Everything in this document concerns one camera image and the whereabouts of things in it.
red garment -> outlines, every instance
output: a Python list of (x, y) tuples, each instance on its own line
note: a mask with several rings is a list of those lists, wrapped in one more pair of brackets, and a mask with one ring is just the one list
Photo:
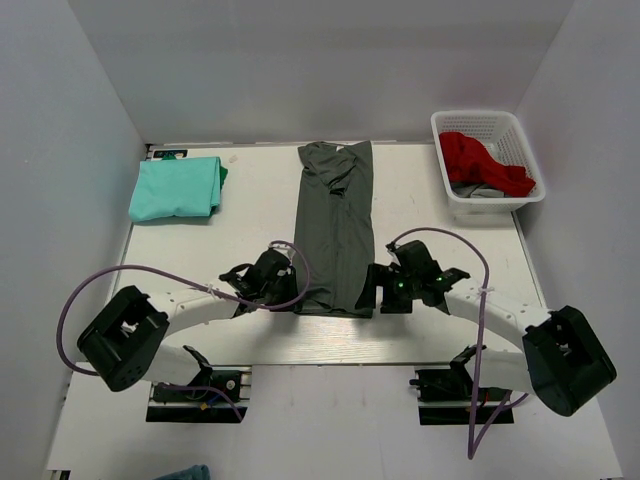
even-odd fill
[(512, 197), (526, 197), (536, 186), (524, 167), (499, 164), (475, 138), (459, 132), (439, 137), (450, 182), (486, 183)]

white tabletop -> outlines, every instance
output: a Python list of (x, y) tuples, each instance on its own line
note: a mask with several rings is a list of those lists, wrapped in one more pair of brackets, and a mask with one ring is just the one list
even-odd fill
[[(152, 265), (204, 283), (235, 265), (254, 262), (271, 240), (293, 240), (302, 171), (296, 146), (189, 149), (188, 156), (219, 156), (229, 169), (220, 211), (209, 219), (136, 225), (125, 263)], [(487, 257), (491, 285), (524, 303), (539, 304), (510, 215), (493, 217), (491, 227), (473, 228), (449, 216), (433, 145), (374, 145), (373, 156), (378, 263), (389, 263), (385, 245), (410, 228), (456, 230)], [(436, 233), (414, 238), (426, 243), (444, 269), (458, 267), (482, 278), (479, 260), (464, 244)], [(129, 284), (147, 293), (183, 288), (147, 273), (124, 272), (119, 287)], [(471, 322), (415, 302), (411, 315), (376, 315), (371, 320), (259, 311), (197, 326), (166, 342), (189, 344), (218, 365), (418, 364), (449, 362), (475, 343), (476, 333)], [(513, 348), (491, 333), (486, 343)]]
[[(294, 147), (222, 147), (229, 168), (221, 212), (202, 222), (136, 226), (126, 261), (206, 281), (254, 261), (273, 239), (291, 239), (300, 176)], [(432, 146), (376, 145), (373, 224), (376, 260), (412, 227), (453, 228), (478, 245), (491, 284), (523, 301), (538, 297), (511, 217), (497, 228), (460, 228), (443, 205)], [(443, 267), (474, 276), (479, 262), (464, 245), (422, 237)], [(120, 285), (143, 291), (177, 286), (127, 273)], [(474, 326), (426, 308), (404, 318), (348, 320), (254, 313), (171, 337), (213, 363), (395, 363), (449, 361), (474, 343)], [(487, 343), (508, 346), (489, 335)], [(240, 425), (146, 423), (150, 384), (112, 393), (101, 379), (72, 376), (47, 467), (72, 480), (148, 480), (205, 463), (215, 480), (563, 479), (620, 476), (600, 408), (592, 400), (571, 418), (537, 399), (497, 425), (475, 460), (466, 459), (463, 426), (419, 424), (411, 366), (254, 366), (251, 401)]]

teal folded cloth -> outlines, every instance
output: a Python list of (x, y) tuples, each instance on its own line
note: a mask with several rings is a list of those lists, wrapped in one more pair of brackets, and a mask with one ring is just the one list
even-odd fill
[(206, 465), (194, 465), (181, 472), (171, 473), (156, 480), (211, 480), (211, 472)]
[(208, 217), (220, 205), (220, 188), (220, 157), (141, 162), (129, 217)]

white laundry basket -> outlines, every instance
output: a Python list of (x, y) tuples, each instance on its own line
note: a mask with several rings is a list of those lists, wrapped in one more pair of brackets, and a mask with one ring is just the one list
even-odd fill
[[(515, 115), (491, 110), (436, 112), (431, 116), (431, 128), (440, 161), (442, 180), (447, 191), (449, 209), (453, 214), (512, 212), (527, 203), (539, 202), (544, 198), (545, 189), (538, 165)], [(536, 186), (529, 192), (529, 196), (522, 198), (458, 197), (451, 189), (442, 156), (438, 135), (443, 132), (460, 132), (479, 140), (497, 162), (526, 168), (527, 175), (535, 180)]]

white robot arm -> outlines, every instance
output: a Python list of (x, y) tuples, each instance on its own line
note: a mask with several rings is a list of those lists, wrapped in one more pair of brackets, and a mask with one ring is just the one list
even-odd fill
[[(390, 251), (397, 263), (369, 266), (357, 308), (375, 308), (376, 287), (381, 286), (382, 313), (410, 313), (413, 301), (419, 299), (447, 314), (478, 322), (480, 283), (455, 268), (442, 271), (422, 242), (392, 245)], [(240, 265), (220, 280), (230, 283), (240, 299), (253, 305), (286, 305), (285, 310), (292, 310), (292, 299), (297, 298), (295, 270), (286, 256), (272, 248), (255, 265)], [(237, 299), (197, 289), (145, 295), (129, 286), (82, 333), (78, 347), (113, 391), (140, 379), (196, 386), (211, 366), (194, 349), (167, 346), (163, 339), (253, 309), (239, 305)], [(587, 320), (572, 307), (549, 311), (490, 291), (484, 319), (485, 328), (520, 352), (484, 349), (480, 387), (534, 394), (556, 413), (569, 416), (616, 378)], [(474, 373), (470, 360), (475, 353), (476, 346), (468, 347), (450, 364), (469, 385)]]
[[(420, 241), (387, 246), (389, 266), (369, 266), (356, 307), (375, 306), (383, 288), (382, 313), (411, 313), (414, 300), (478, 323), (482, 285), (457, 268), (443, 271)], [(538, 396), (551, 410), (570, 416), (616, 378), (616, 370), (584, 315), (573, 307), (550, 311), (486, 291), (484, 326), (520, 352), (485, 349), (479, 387), (498, 387)], [(472, 384), (477, 346), (454, 358), (451, 369)], [(420, 381), (412, 385), (421, 386)]]

